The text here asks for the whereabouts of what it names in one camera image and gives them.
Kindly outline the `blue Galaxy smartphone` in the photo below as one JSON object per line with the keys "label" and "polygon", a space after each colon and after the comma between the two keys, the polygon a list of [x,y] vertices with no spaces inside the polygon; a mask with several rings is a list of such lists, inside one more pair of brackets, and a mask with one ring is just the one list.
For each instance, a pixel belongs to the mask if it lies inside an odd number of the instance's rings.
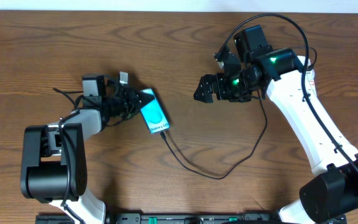
{"label": "blue Galaxy smartphone", "polygon": [[143,93],[151,95],[154,99],[146,104],[140,113],[145,121],[145,124],[151,134],[156,134],[170,128],[165,113],[163,112],[158,99],[156,98],[151,88],[142,90]]}

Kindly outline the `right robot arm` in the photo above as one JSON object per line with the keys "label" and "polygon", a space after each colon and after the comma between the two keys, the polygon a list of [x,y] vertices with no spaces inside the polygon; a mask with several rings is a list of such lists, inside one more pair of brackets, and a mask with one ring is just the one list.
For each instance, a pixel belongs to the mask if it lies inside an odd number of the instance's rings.
{"label": "right robot arm", "polygon": [[221,73],[204,75],[195,100],[244,103],[255,92],[283,113],[301,142],[313,179],[298,200],[281,208],[284,223],[326,223],[358,209],[358,150],[340,132],[316,96],[313,71],[302,72],[305,58],[292,49],[275,50],[260,26],[234,36],[237,53],[224,49]]}

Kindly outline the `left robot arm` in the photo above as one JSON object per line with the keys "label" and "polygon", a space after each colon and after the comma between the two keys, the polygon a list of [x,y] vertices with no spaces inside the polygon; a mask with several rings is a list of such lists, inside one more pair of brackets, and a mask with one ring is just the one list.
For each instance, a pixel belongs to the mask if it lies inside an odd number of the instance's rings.
{"label": "left robot arm", "polygon": [[71,99],[73,110],[58,121],[24,131],[20,187],[25,198],[59,208],[61,215],[37,215],[36,223],[115,223],[116,216],[87,186],[85,141],[110,126],[133,118],[154,100],[151,93],[102,74],[82,78],[83,89]]}

